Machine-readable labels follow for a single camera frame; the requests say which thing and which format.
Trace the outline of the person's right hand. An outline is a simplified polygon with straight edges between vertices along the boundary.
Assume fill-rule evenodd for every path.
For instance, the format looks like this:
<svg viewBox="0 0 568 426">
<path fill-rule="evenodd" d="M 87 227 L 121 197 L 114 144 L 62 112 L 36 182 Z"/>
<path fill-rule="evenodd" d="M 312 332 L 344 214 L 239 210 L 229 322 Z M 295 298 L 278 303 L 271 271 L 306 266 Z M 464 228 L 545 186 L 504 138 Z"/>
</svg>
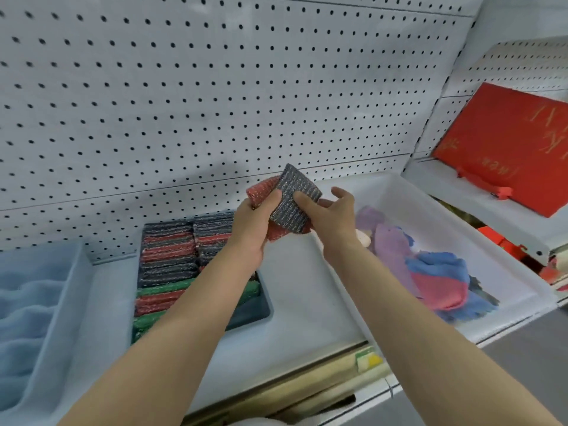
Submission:
<svg viewBox="0 0 568 426">
<path fill-rule="evenodd" d="M 325 259 L 333 260 L 348 248 L 360 249 L 361 242 L 356 233 L 354 215 L 354 196 L 337 186 L 330 190 L 335 200 L 319 199 L 327 202 L 327 210 L 317 219 L 310 219 L 311 227 L 323 245 Z"/>
</svg>

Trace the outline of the person's left hand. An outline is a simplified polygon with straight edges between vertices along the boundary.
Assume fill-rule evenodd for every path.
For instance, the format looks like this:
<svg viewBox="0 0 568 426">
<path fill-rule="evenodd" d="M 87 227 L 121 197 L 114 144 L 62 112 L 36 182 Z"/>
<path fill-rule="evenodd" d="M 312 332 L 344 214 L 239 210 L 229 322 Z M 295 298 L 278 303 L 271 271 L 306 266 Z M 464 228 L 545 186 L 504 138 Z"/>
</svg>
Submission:
<svg viewBox="0 0 568 426">
<path fill-rule="evenodd" d="M 237 208 L 233 219 L 230 243 L 238 246 L 254 267 L 259 267 L 264 256 L 270 219 L 262 219 L 246 198 Z"/>
</svg>

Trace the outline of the red scouring pad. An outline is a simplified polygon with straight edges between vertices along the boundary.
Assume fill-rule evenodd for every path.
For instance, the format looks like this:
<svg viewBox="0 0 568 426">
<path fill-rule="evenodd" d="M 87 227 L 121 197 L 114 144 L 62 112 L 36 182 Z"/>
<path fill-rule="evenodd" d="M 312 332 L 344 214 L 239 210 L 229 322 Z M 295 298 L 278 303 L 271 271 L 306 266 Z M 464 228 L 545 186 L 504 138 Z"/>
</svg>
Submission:
<svg viewBox="0 0 568 426">
<path fill-rule="evenodd" d="M 280 175 L 249 187 L 246 194 L 251 206 L 258 208 L 273 190 L 280 190 L 282 197 L 279 205 L 269 217 L 267 232 L 269 241 L 276 241 L 291 233 L 303 234 L 309 229 L 309 217 L 298 207 L 293 197 L 294 193 L 302 192 L 310 200 L 318 202 L 322 197 L 322 191 L 296 167 L 287 164 Z"/>
</svg>

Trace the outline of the person's right forearm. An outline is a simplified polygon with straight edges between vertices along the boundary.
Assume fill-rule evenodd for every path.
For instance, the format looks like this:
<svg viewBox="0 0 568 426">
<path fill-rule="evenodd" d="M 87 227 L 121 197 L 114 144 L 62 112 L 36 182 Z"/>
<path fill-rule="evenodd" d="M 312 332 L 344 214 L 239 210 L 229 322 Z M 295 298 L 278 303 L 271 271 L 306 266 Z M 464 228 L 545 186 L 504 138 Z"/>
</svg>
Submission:
<svg viewBox="0 0 568 426">
<path fill-rule="evenodd" d="M 324 257 L 427 426 L 562 426 L 517 380 L 443 322 L 357 238 Z"/>
</svg>

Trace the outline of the person's left forearm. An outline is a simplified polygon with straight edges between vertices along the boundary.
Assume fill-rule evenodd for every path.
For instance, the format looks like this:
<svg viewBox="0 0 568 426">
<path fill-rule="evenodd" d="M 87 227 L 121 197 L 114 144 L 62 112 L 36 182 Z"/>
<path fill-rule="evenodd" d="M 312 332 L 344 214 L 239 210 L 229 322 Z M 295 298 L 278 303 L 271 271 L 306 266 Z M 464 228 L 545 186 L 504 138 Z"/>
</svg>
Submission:
<svg viewBox="0 0 568 426">
<path fill-rule="evenodd" d="M 180 426 L 263 248 L 232 239 L 57 426 Z"/>
</svg>

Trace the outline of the purple cloth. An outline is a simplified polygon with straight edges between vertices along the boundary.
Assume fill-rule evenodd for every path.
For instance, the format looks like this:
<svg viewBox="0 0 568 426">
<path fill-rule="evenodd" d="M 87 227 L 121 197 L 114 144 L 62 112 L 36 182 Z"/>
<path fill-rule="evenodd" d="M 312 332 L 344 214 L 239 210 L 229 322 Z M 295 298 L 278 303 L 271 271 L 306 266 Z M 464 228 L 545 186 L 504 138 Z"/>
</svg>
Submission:
<svg viewBox="0 0 568 426">
<path fill-rule="evenodd" d="M 406 258 L 412 256 L 412 251 L 402 229 L 390 224 L 382 212 L 369 206 L 362 207 L 357 212 L 356 228 L 369 233 L 371 244 L 368 249 L 379 258 L 404 288 L 414 297 L 422 299 L 422 294 L 406 265 Z"/>
</svg>

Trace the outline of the rows of mixed scouring pads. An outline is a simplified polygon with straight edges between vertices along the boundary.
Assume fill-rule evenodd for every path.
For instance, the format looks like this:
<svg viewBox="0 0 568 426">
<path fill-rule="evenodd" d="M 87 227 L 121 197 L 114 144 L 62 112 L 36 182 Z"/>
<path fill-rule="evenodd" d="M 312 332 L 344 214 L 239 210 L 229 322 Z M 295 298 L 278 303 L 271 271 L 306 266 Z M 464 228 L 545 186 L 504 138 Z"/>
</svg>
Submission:
<svg viewBox="0 0 568 426">
<path fill-rule="evenodd" d="M 232 234 L 234 211 L 146 224 L 141 235 L 131 343 L 193 285 Z"/>
</svg>

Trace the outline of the white translucent plastic bin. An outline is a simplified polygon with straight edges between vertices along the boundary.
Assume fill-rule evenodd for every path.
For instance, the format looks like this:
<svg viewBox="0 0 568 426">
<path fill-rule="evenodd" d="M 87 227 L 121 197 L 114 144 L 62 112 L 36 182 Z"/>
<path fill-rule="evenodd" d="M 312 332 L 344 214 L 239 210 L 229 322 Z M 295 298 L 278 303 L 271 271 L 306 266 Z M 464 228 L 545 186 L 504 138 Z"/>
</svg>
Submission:
<svg viewBox="0 0 568 426">
<path fill-rule="evenodd" d="M 500 301 L 485 317 L 456 325 L 474 343 L 486 345 L 557 307 L 553 290 L 498 245 L 438 204 L 416 186 L 391 172 L 317 180 L 323 198 L 334 186 L 352 193 L 356 210 L 370 206 L 415 240 L 415 248 L 448 251 L 466 261 L 470 275 Z"/>
</svg>

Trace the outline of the blue cloth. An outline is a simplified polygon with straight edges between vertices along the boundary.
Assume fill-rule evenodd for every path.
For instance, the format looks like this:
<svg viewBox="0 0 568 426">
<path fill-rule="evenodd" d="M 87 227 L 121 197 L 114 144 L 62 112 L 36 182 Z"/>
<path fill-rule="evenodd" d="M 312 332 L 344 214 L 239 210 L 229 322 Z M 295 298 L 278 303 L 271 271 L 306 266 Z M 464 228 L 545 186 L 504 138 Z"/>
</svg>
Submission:
<svg viewBox="0 0 568 426">
<path fill-rule="evenodd" d="M 444 276 L 458 279 L 468 285 L 470 283 L 470 272 L 466 261 L 459 258 L 454 253 L 447 251 L 418 251 L 406 258 L 406 265 L 410 272 L 419 272 L 432 276 Z M 466 303 L 457 309 L 450 311 L 433 311 L 441 320 L 448 324 L 458 324 L 459 322 L 471 322 L 497 311 L 483 298 L 469 290 Z"/>
</svg>

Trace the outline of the white pegboard back panel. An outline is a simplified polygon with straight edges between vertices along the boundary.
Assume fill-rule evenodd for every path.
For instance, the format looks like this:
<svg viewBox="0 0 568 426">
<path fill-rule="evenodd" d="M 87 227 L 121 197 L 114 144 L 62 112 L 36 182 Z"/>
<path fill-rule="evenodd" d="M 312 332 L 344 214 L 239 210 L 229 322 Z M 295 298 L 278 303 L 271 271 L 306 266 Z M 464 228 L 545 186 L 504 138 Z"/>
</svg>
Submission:
<svg viewBox="0 0 568 426">
<path fill-rule="evenodd" d="M 0 252 L 401 172 L 483 0 L 0 0 Z"/>
</svg>

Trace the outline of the pink cloth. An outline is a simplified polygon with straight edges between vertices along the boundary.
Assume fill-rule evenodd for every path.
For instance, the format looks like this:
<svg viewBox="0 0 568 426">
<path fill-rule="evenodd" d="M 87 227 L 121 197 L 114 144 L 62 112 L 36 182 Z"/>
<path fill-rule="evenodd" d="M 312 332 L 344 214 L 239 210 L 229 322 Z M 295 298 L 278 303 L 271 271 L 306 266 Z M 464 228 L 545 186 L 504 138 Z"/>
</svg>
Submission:
<svg viewBox="0 0 568 426">
<path fill-rule="evenodd" d="M 422 297 L 422 303 L 434 311 L 450 311 L 462 307 L 468 298 L 468 285 L 444 276 L 410 272 Z"/>
</svg>

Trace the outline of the white metal side shelf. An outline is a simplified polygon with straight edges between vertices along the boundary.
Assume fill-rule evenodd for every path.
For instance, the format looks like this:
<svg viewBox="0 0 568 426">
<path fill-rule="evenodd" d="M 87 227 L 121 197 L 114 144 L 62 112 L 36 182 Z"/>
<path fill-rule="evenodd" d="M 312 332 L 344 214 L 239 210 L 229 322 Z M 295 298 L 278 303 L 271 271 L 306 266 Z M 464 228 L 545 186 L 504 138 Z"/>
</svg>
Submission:
<svg viewBox="0 0 568 426">
<path fill-rule="evenodd" d="M 514 201 L 496 199 L 434 159 L 411 159 L 403 177 L 430 196 L 472 214 L 542 264 L 552 254 L 568 250 L 568 204 L 552 217 L 540 216 Z"/>
</svg>

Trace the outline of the yellow shelf label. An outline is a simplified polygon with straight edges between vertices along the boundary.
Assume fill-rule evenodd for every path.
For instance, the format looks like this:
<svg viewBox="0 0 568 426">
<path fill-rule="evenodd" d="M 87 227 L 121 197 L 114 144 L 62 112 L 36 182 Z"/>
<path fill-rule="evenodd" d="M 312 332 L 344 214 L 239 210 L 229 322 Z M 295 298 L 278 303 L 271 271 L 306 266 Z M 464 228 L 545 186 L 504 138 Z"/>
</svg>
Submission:
<svg viewBox="0 0 568 426">
<path fill-rule="evenodd" d="M 367 372 L 384 363 L 381 355 L 370 345 L 355 353 L 354 361 L 358 374 Z"/>
</svg>

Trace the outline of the dark grey cloth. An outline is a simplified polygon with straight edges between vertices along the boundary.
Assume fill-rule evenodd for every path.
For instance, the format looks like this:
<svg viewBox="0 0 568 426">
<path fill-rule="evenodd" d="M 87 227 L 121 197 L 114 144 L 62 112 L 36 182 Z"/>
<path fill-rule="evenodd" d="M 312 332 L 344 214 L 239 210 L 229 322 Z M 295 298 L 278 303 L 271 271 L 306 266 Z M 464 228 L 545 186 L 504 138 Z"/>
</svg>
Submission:
<svg viewBox="0 0 568 426">
<path fill-rule="evenodd" d="M 476 277 L 470 275 L 470 283 L 469 283 L 469 290 L 479 297 L 483 298 L 485 301 L 489 302 L 494 307 L 498 307 L 500 305 L 500 301 L 492 296 L 491 294 L 487 293 L 481 286 L 479 280 Z"/>
</svg>

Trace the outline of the red packaged goods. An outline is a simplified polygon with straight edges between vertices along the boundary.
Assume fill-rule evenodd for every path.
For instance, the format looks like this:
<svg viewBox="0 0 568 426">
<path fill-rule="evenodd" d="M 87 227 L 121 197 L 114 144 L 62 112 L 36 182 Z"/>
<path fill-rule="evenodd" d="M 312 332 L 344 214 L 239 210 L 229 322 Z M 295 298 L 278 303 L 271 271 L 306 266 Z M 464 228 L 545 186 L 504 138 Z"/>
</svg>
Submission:
<svg viewBox="0 0 568 426">
<path fill-rule="evenodd" d="M 477 230 L 536 273 L 554 290 L 568 294 L 568 244 L 552 252 L 547 265 L 543 265 L 530 256 L 522 245 L 515 245 L 492 228 L 482 226 Z"/>
</svg>

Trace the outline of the red gift box with ribbon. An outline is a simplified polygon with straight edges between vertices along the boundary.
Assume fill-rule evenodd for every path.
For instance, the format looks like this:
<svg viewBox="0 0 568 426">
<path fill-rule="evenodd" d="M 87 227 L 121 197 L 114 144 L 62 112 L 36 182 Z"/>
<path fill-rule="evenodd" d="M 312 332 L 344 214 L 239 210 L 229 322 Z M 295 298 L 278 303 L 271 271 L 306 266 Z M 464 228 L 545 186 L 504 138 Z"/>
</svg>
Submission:
<svg viewBox="0 0 568 426">
<path fill-rule="evenodd" d="M 432 156 L 543 217 L 568 204 L 568 102 L 483 83 Z"/>
</svg>

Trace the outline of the pale blue plastic bin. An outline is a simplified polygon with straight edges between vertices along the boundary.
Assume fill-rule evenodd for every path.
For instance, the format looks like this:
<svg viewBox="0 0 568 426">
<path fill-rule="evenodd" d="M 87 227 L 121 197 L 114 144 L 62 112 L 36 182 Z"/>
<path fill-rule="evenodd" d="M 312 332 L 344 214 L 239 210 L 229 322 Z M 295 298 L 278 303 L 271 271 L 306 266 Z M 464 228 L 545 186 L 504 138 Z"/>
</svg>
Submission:
<svg viewBox="0 0 568 426">
<path fill-rule="evenodd" d="M 49 243 L 30 248 L 1 252 L 10 257 L 73 257 L 73 267 L 67 281 L 67 288 L 62 295 L 61 306 L 53 327 L 52 354 L 58 355 L 60 361 L 60 385 L 52 387 L 44 393 L 37 402 L 41 406 L 36 409 L 26 409 L 21 413 L 11 414 L 0 418 L 0 426 L 18 426 L 33 422 L 43 416 L 49 416 L 57 407 L 67 379 L 67 373 L 72 363 L 75 345 L 78 340 L 82 319 L 93 282 L 94 269 L 87 257 L 81 242 Z"/>
</svg>

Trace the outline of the pile of light blue cloths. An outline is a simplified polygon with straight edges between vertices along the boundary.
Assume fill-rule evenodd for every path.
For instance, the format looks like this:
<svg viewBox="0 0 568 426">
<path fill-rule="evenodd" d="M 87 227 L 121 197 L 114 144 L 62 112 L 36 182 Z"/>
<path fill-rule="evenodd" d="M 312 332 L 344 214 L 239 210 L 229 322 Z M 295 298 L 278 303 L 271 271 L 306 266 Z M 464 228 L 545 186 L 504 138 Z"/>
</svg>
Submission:
<svg viewBox="0 0 568 426">
<path fill-rule="evenodd" d="M 60 385 L 53 327 L 72 267 L 73 257 L 0 256 L 0 418 Z"/>
</svg>

